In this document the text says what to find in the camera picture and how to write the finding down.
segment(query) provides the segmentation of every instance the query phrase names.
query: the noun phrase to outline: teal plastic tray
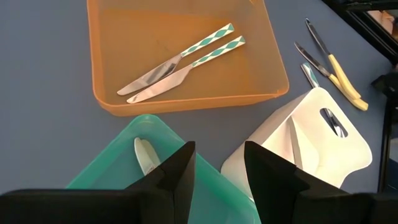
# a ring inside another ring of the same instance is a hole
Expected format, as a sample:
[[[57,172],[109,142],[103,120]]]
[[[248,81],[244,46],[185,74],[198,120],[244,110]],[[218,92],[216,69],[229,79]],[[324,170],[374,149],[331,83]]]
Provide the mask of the teal plastic tray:
[[[144,175],[134,138],[148,140],[161,161],[184,141],[154,115],[141,115],[113,140],[68,186],[68,189],[125,189]],[[260,224],[254,202],[197,154],[189,224]]]

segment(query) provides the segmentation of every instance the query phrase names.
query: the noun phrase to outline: handle cutout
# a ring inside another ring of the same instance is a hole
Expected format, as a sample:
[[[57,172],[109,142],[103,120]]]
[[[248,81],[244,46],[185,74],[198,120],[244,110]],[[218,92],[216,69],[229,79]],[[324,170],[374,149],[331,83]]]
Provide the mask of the handle cutout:
[[[319,113],[337,137],[345,138],[348,136],[346,128],[341,124],[341,122],[330,109],[322,108]]]

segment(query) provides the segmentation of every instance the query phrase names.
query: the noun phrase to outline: blue table surface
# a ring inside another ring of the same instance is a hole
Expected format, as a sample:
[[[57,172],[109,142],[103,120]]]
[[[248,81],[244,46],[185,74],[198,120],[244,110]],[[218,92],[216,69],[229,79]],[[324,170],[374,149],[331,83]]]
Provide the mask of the blue table surface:
[[[198,152],[220,169],[274,110],[309,91],[299,67],[305,60],[295,40],[327,65],[305,27],[308,17],[370,105],[367,112],[355,109],[329,80],[316,74],[373,154],[372,164],[350,174],[342,188],[375,192],[386,99],[369,84],[391,64],[321,0],[266,0],[266,7],[289,76],[289,92],[251,106],[159,117],[184,140],[196,141]],[[0,105],[0,193],[63,188],[133,119],[110,115],[92,94],[85,1],[0,1]]]

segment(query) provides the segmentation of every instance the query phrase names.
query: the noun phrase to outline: yellow plier handle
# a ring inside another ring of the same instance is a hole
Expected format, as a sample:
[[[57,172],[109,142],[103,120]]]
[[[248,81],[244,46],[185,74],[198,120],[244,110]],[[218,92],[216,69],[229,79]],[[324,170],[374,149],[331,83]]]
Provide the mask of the yellow plier handle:
[[[352,86],[352,84],[349,82],[346,74],[344,73],[343,69],[341,68],[340,64],[337,62],[335,56],[332,54],[328,55],[329,61],[331,63],[331,66],[333,66],[333,69],[336,72],[336,76],[338,80],[340,81],[342,87],[345,91],[345,93],[353,100],[360,99],[361,95],[355,90],[355,88]]]
[[[351,102],[355,107],[357,107],[360,110],[366,111],[368,110],[369,105],[363,101],[360,98],[354,99],[352,98],[348,92],[345,91],[345,89],[341,86],[341,83],[339,79],[333,74],[330,74],[329,76],[330,81],[335,84],[335,86],[340,90],[340,92]]]

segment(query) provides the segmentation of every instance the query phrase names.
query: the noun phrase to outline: green and white patterned handle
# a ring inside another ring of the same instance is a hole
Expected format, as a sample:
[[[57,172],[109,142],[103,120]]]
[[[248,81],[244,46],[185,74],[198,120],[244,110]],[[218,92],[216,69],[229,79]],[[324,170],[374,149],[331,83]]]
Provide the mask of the green and white patterned handle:
[[[204,38],[203,40],[197,42],[195,45],[191,46],[187,50],[184,50],[181,53],[181,56],[185,57],[191,53],[194,53],[195,51],[201,49],[202,47],[204,47],[208,44],[211,44],[214,41],[216,41],[222,37],[225,37],[226,35],[228,35],[232,32],[234,32],[234,27],[230,23],[230,24],[224,26],[223,28],[219,29],[218,31],[210,34],[208,37]]]
[[[246,41],[244,40],[243,36],[240,36],[234,40],[232,40],[231,42],[229,42],[228,44],[216,49],[215,51],[213,51],[212,53],[203,56],[201,59],[195,61],[192,63],[192,68],[195,68],[205,62],[210,61],[211,59],[217,58],[218,56],[225,54],[226,52],[229,52],[239,46],[242,46],[246,43]]]
[[[305,63],[301,64],[301,69],[303,70],[303,72],[304,72],[305,76],[307,77],[307,79],[310,81],[311,86],[313,88],[319,87],[318,80],[315,77],[315,74],[312,72],[310,64],[308,62],[305,62]]]

